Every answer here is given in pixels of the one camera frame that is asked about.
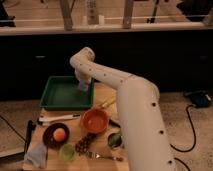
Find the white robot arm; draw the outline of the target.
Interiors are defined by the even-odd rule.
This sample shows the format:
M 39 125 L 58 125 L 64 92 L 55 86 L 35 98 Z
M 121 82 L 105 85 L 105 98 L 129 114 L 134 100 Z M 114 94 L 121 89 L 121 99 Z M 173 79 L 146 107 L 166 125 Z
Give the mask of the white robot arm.
M 116 106 L 130 171 L 176 171 L 155 84 L 134 74 L 94 62 L 84 47 L 70 58 L 78 80 L 92 78 L 116 90 Z

